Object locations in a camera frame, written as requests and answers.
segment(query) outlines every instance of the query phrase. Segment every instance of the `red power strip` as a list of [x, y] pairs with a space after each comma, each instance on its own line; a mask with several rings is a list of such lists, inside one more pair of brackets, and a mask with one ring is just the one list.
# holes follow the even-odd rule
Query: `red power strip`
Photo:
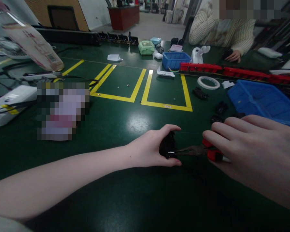
[[256, 72], [245, 69], [221, 67], [215, 64], [194, 64], [194, 63], [180, 63], [180, 71], [184, 72], [205, 72], [217, 73], [229, 77], [243, 78], [252, 81], [265, 81], [273, 84], [290, 85], [290, 76], [266, 74], [263, 72]]

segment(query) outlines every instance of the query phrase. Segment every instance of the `plastic bottle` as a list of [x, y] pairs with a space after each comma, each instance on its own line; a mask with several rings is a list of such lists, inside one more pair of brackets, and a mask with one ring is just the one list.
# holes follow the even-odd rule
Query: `plastic bottle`
[[63, 70], [62, 60], [34, 27], [2, 8], [0, 25], [6, 35], [42, 69], [55, 72]]

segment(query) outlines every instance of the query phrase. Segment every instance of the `green plastic box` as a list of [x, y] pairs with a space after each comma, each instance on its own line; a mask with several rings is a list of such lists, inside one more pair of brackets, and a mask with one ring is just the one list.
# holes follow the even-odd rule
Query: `green plastic box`
[[139, 43], [139, 50], [141, 55], [152, 55], [155, 51], [155, 46], [152, 41], [142, 41]]

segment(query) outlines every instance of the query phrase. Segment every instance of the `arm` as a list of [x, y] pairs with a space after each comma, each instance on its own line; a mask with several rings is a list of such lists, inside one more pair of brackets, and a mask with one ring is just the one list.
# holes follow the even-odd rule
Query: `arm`
[[290, 209], [290, 127], [249, 115], [215, 122], [203, 137], [232, 163], [213, 163], [224, 173]]
[[150, 130], [130, 144], [109, 150], [71, 156], [0, 181], [0, 216], [29, 220], [58, 202], [111, 172], [131, 167], [181, 165], [159, 154], [162, 139], [180, 128], [165, 125]]
[[244, 20], [233, 35], [231, 49], [240, 51], [241, 56], [245, 55], [254, 43], [255, 22], [255, 20]]
[[201, 42], [213, 29], [214, 24], [212, 4], [207, 2], [193, 20], [189, 34], [189, 43], [195, 45]]

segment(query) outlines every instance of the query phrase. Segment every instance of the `sleeve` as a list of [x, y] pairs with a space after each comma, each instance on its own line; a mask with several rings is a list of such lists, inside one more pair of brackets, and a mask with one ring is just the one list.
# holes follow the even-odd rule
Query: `sleeve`
[[212, 4], [207, 2], [196, 14], [189, 34], [189, 43], [195, 45], [203, 40], [213, 29], [215, 20], [213, 19]]
[[0, 231], [2, 232], [32, 232], [17, 221], [0, 217]]
[[254, 26], [255, 20], [245, 20], [244, 23], [236, 29], [233, 38], [231, 49], [239, 50], [241, 55], [245, 55], [254, 43]]

